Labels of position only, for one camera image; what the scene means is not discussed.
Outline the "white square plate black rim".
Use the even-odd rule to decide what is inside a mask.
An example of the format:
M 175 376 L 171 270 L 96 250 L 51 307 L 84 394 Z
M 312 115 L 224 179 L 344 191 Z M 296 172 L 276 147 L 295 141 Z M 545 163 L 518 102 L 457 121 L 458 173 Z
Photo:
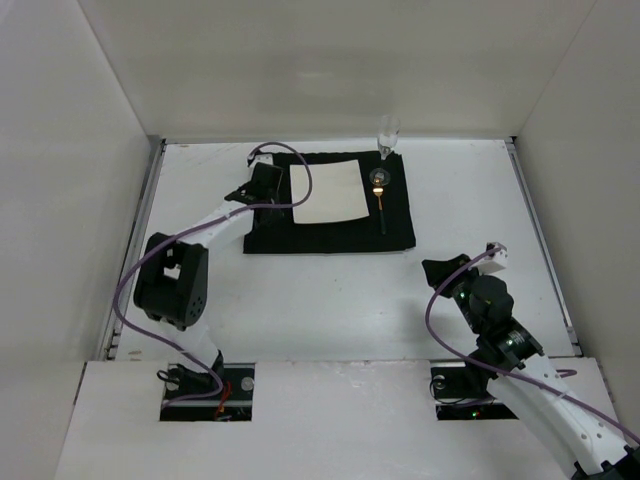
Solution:
M 340 223 L 363 219 L 369 209 L 356 159 L 309 165 L 312 192 L 306 202 L 293 209 L 298 225 Z

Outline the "clear wine glass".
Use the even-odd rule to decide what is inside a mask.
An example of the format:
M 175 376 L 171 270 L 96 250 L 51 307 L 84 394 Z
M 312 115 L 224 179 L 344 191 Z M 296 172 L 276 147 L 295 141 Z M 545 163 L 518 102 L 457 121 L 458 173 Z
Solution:
M 384 187 L 390 182 L 390 173 L 384 168 L 384 162 L 393 153 L 401 129 L 400 120 L 393 115 L 384 115 L 379 122 L 377 148 L 380 155 L 379 165 L 369 174 L 374 187 Z

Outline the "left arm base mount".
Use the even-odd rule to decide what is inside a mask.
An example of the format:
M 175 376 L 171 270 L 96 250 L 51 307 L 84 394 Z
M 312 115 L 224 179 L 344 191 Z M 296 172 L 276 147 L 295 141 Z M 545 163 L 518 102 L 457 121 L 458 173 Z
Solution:
M 158 370 L 163 383 L 161 422 L 249 422 L 252 420 L 255 365 L 227 363 L 219 369 L 222 386 L 207 373 L 180 364 Z

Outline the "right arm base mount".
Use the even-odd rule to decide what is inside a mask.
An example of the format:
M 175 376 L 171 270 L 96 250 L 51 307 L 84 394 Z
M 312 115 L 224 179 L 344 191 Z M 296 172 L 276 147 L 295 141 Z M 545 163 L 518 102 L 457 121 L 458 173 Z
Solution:
M 430 364 L 429 391 L 439 421 L 516 420 L 517 416 L 486 391 L 486 378 L 462 361 Z

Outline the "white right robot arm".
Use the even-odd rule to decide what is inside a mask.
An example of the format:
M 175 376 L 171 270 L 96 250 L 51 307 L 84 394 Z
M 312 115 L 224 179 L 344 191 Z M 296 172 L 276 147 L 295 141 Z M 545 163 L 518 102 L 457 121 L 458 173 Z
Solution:
M 422 263 L 435 298 L 453 300 L 476 336 L 458 357 L 471 401 L 490 396 L 508 408 L 551 453 L 569 479 L 636 479 L 639 445 L 610 416 L 576 398 L 541 344 L 513 316 L 506 283 L 482 271 L 498 265 L 498 244 L 475 258 Z

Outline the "gold fork green handle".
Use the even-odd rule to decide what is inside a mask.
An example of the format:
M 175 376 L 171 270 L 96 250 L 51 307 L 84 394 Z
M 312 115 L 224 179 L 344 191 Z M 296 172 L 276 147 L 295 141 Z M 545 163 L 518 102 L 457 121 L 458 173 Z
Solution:
M 382 201 L 382 197 L 384 194 L 384 188 L 380 185 L 376 185 L 373 187 L 372 189 L 373 194 L 375 195 L 376 199 L 377 199 L 377 204 L 378 204 L 378 212 L 379 212 L 379 221 L 380 221 L 380 232 L 382 235 L 386 235 L 387 234 L 387 226 L 386 226 L 386 219 L 385 219 L 385 214 L 384 214 L 384 207 L 383 207 L 383 201 Z

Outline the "black cloth placemat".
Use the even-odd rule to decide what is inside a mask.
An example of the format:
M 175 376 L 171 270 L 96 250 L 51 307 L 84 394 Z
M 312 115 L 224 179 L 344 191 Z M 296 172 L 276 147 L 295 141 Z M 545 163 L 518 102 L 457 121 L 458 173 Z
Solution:
M 254 229 L 244 237 L 247 255 L 386 253 L 411 249 L 416 238 L 410 213 L 406 175 L 402 157 L 391 154 L 384 162 L 390 183 L 382 197 L 387 234 L 380 232 L 378 204 L 369 180 L 379 165 L 376 151 L 321 152 L 303 155 L 309 165 L 329 164 L 350 159 L 359 162 L 369 216 L 359 220 L 298 225 L 290 209 L 280 210 L 280 217 L 268 228 Z

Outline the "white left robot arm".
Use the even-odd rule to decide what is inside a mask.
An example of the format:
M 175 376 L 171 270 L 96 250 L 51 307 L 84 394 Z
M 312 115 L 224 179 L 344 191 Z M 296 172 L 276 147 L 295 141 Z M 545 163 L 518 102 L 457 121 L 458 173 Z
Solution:
M 134 305 L 158 323 L 148 335 L 185 358 L 173 371 L 178 382 L 194 380 L 218 390 L 224 360 L 201 319 L 209 291 L 210 257 L 249 234 L 258 219 L 279 211 L 284 170 L 256 162 L 249 181 L 226 195 L 218 208 L 180 234 L 148 239 L 133 289 Z

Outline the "gold knife green handle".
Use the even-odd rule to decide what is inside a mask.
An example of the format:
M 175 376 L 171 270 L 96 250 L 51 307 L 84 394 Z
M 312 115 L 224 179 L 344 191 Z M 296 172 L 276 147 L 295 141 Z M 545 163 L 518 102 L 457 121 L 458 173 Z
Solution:
M 257 209 L 254 215 L 254 228 L 268 228 L 278 219 L 278 212 L 274 209 Z

